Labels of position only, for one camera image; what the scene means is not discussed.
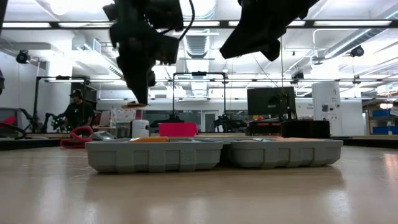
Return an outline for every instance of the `divided storage bin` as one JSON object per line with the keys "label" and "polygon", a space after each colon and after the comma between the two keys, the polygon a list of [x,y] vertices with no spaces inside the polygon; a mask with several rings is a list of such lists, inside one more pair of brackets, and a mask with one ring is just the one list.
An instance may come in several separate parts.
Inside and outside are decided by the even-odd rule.
{"label": "divided storage bin", "polygon": [[342,141],[264,141],[239,139],[174,139],[131,143],[128,139],[88,142],[89,165],[98,172],[165,172],[212,169],[230,161],[244,168],[324,166],[340,159]]}
{"label": "divided storage bin", "polygon": [[86,143],[88,163],[98,172],[165,172],[211,169],[220,161],[222,142],[179,140],[137,142],[129,139]]}

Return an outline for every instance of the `air duct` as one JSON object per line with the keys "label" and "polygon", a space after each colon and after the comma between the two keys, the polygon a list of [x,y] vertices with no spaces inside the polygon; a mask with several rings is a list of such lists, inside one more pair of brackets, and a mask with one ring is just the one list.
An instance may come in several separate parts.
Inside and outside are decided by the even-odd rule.
{"label": "air duct", "polygon": [[[386,19],[398,19],[398,11],[387,16]],[[324,52],[324,58],[320,57],[318,59],[331,59],[337,57],[351,49],[361,45],[362,43],[372,39],[373,37],[381,34],[387,29],[358,29],[353,34],[349,35],[344,40],[340,41],[338,44],[332,46]]]}
{"label": "air duct", "polygon": [[[195,20],[211,20],[215,16],[216,0],[193,0],[195,6]],[[184,20],[190,20],[192,13],[187,0],[181,2]],[[192,29],[190,32],[210,33],[209,29]],[[186,51],[191,58],[205,58],[210,48],[208,35],[187,35]]]}
{"label": "air duct", "polygon": [[[195,6],[195,20],[211,20],[215,17],[216,0],[192,0]],[[181,1],[184,20],[192,18],[192,12],[188,0]],[[186,60],[189,72],[208,72],[210,61],[206,58],[210,50],[210,36],[205,35],[210,33],[210,29],[192,29],[189,33],[199,33],[201,35],[186,35],[185,36],[185,50],[189,57],[199,60]],[[203,79],[204,77],[192,77],[194,79]],[[198,91],[187,92],[187,96],[202,96]]]}

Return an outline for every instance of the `cap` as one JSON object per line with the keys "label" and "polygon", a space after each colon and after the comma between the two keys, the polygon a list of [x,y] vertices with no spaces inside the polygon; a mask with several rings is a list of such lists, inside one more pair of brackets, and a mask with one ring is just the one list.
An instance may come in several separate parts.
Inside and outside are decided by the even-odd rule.
{"label": "cap", "polygon": [[81,90],[76,89],[73,91],[73,93],[71,95],[69,95],[70,97],[76,97],[76,96],[80,96],[83,97],[83,94],[81,93]]}

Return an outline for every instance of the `workbench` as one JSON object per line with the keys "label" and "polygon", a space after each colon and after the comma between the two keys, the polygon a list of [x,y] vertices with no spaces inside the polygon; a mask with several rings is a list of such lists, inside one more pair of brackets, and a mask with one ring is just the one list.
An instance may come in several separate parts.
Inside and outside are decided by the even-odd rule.
{"label": "workbench", "polygon": [[0,152],[2,223],[397,223],[398,151],[332,166],[97,174],[86,151]]}

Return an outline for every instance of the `computer monitor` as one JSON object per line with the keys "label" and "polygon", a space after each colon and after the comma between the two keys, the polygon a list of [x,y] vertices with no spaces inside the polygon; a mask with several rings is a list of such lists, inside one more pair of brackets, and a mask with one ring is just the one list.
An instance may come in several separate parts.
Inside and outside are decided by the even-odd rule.
{"label": "computer monitor", "polygon": [[294,87],[253,88],[248,89],[249,115],[271,115],[277,117],[287,114],[287,99],[289,95],[290,108],[295,110]]}

